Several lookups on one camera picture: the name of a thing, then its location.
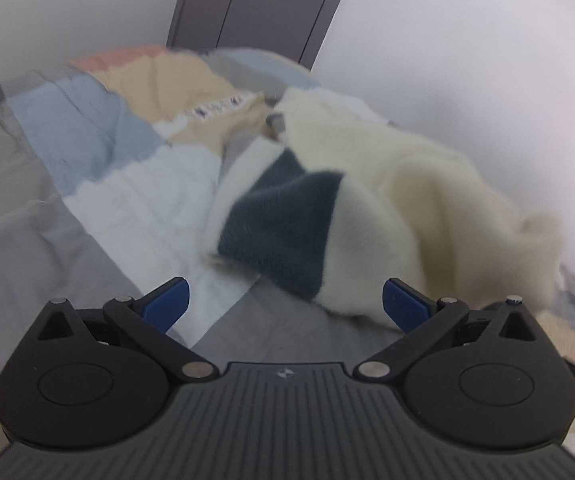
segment patchwork bedspread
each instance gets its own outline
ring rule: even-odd
[[[289,87],[387,122],[319,88],[304,69],[249,49],[114,51],[1,83],[0,370],[50,298],[98,307],[173,276],[189,281],[191,301],[170,335],[222,367],[351,368],[398,338],[296,299],[247,267],[204,257],[224,140],[242,130],[271,137],[270,105]],[[568,279],[541,322],[575,359]],[[575,424],[569,442],[575,451]],[[0,450],[5,444],[0,429]]]

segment bedsheet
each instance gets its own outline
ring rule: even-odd
[[[203,257],[224,140],[239,130],[271,136],[267,114],[291,86],[387,122],[360,100],[319,88],[306,70],[251,49],[112,51],[0,83],[0,370],[50,298],[98,307],[173,276],[190,282],[191,301],[170,335],[220,367],[352,368],[397,339]],[[541,323],[575,358],[568,280]],[[575,423],[569,442],[575,452]],[[0,429],[0,450],[5,444]]]

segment logo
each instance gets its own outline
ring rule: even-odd
[[[283,368],[282,370],[276,372],[276,375],[279,376],[281,379],[289,379],[290,377],[296,375],[296,373],[294,373],[289,368]]]

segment gray door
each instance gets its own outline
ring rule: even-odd
[[[311,66],[338,1],[179,0],[168,46],[250,46]]]

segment silver screw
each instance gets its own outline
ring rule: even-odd
[[[363,377],[378,379],[390,373],[390,367],[381,361],[365,361],[359,365],[359,373]]]
[[[202,379],[212,375],[212,372],[214,372],[214,367],[205,361],[193,361],[191,363],[184,364],[183,368],[181,368],[181,371],[184,375],[187,375],[187,377],[191,377],[193,379]]]
[[[505,303],[510,304],[510,305],[518,305],[523,303],[523,298],[521,298],[520,296],[515,296],[514,294],[508,296],[507,298],[505,298]]]

